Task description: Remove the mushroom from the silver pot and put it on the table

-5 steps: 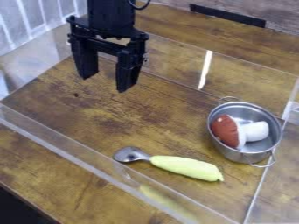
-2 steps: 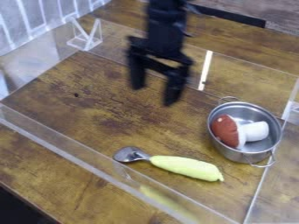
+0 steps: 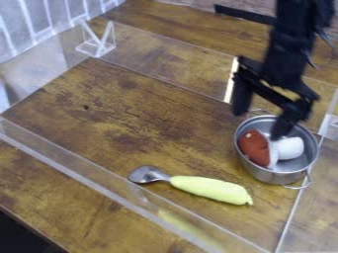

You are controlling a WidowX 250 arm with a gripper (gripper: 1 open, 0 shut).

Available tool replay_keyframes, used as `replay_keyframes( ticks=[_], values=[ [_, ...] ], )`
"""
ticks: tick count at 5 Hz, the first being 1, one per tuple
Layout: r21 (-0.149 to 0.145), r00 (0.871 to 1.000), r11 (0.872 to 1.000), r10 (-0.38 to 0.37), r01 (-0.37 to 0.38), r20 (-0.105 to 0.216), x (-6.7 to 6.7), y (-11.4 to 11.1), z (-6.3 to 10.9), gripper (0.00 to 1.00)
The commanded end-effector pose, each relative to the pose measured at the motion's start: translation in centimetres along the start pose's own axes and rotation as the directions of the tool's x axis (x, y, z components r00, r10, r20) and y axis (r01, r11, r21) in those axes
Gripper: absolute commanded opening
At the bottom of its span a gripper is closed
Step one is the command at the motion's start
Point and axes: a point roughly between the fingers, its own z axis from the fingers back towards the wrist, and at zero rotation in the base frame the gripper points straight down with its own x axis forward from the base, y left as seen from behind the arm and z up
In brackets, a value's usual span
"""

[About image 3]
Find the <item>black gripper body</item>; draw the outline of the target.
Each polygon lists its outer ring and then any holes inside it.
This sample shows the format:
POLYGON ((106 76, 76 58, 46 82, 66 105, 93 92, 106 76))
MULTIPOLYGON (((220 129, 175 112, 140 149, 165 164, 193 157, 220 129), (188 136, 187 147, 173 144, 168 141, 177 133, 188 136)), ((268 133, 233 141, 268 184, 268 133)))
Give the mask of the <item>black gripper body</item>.
POLYGON ((263 85, 280 87, 311 103, 319 95, 301 82, 301 74, 307 57, 313 44, 313 37, 296 38, 277 32, 271 33, 271 40, 264 61, 257 62, 244 56, 239 57, 239 68, 233 72, 241 74, 249 81, 253 94, 259 94, 271 103, 283 107, 291 100, 263 85))

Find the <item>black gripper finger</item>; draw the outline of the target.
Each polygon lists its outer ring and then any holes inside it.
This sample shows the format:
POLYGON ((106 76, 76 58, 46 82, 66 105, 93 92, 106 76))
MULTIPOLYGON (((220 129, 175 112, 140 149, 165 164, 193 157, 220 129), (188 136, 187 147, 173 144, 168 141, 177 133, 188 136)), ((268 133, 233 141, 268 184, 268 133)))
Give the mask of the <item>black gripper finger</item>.
POLYGON ((253 90, 249 81, 241 74, 236 73, 232 80, 232 114, 235 116, 241 116, 248 112, 252 102, 253 90))
POLYGON ((309 113, 311 102, 308 100, 297 99, 285 103, 271 129, 271 140, 279 140, 287 136, 293 126, 308 119, 309 113))

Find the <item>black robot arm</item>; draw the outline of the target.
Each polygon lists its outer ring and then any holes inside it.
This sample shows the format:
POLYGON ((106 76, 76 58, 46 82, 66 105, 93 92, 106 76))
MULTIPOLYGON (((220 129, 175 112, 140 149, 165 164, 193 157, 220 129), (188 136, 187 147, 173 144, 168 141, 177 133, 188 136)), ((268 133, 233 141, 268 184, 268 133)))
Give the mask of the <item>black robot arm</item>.
POLYGON ((271 139, 287 135, 299 121, 305 121, 319 95, 303 83, 305 64, 315 36, 332 46, 323 29, 331 25, 334 0, 277 0, 276 18, 261 62, 240 56, 233 72, 232 114, 248 112, 252 96, 257 94, 281 113, 271 128, 271 139))

